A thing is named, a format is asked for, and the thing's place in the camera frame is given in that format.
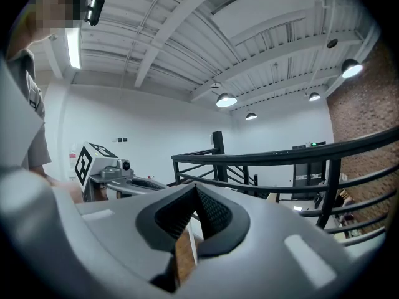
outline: red brick wall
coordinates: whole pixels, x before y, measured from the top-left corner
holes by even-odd
[[[363,63],[359,76],[346,80],[327,99],[334,141],[347,141],[399,125],[399,75],[386,45],[379,41]],[[342,160],[342,173],[356,178],[399,163],[399,143]],[[368,184],[347,189],[356,202],[393,190],[398,172]],[[355,212],[358,221],[388,211],[390,200]],[[370,226],[366,231],[380,227]]]

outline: metal railing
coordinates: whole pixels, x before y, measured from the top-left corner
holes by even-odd
[[[273,151],[259,154],[225,155],[222,134],[221,132],[214,132],[214,148],[195,153],[175,155],[171,158],[173,160],[173,167],[175,170],[176,184],[181,184],[182,181],[185,181],[185,183],[187,183],[187,181],[198,181],[206,184],[212,184],[215,186],[229,187],[245,194],[251,194],[255,197],[263,198],[269,193],[277,193],[277,202],[279,194],[283,193],[295,195],[304,192],[325,192],[324,202],[321,209],[299,212],[299,214],[303,217],[318,217],[317,226],[324,229],[330,215],[343,214],[370,207],[388,198],[391,198],[396,194],[396,190],[394,190],[392,192],[387,192],[382,196],[378,196],[367,201],[358,202],[350,206],[334,208],[334,202],[338,189],[365,184],[370,181],[374,181],[376,179],[387,176],[399,169],[399,164],[397,164],[387,169],[383,169],[358,178],[349,179],[348,181],[340,182],[339,179],[341,170],[341,159],[347,156],[352,156],[374,150],[376,148],[380,148],[398,140],[399,126],[390,128],[383,132],[364,136],[343,143],[334,143],[311,148],[289,149],[284,151]],[[249,177],[248,172],[248,166],[295,165],[327,160],[330,161],[330,168],[327,182],[324,185],[301,187],[258,186],[257,175],[255,175],[254,179],[252,179]],[[180,171],[178,163],[192,163],[198,165]],[[202,167],[204,165],[212,165],[213,171],[209,171],[200,176],[187,174],[187,172]],[[234,168],[239,170],[241,174],[236,172],[231,166],[234,166]],[[238,180],[237,178],[232,178],[232,176],[229,176],[227,174],[227,171],[231,172],[239,179],[242,179],[243,182],[241,183],[240,180]],[[207,174],[211,173],[213,173],[213,179],[204,178]],[[228,179],[234,181],[235,183],[229,183]],[[325,231],[330,234],[348,232],[382,221],[386,218],[386,216],[387,214],[382,214],[381,216],[378,216],[366,222],[360,222],[354,225],[348,225],[336,229],[326,229]]]

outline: ceiling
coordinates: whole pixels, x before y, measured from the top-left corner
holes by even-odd
[[[82,24],[82,70],[72,83],[214,109],[227,90],[238,102],[224,110],[239,110],[313,87],[331,94],[342,83],[342,62],[364,60],[379,35],[358,0],[105,0],[99,23]],[[329,49],[332,39],[338,43]],[[64,77],[65,40],[31,46],[36,71]],[[213,90],[214,82],[222,87]]]

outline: wooden floor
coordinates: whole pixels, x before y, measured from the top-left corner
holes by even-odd
[[[198,245],[199,243],[200,241],[195,239],[195,244]],[[176,242],[175,249],[179,281],[183,283],[195,269],[194,256],[188,232],[184,231],[182,233]]]

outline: gray shirt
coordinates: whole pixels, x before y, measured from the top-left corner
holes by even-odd
[[[35,69],[32,52],[27,49],[19,51],[8,61],[8,67],[16,84],[32,107],[32,114],[34,114],[35,111],[44,121],[42,94],[33,81],[35,78]],[[44,135],[44,125],[42,125],[33,139],[21,166],[25,169],[29,169],[50,162],[51,159]]]

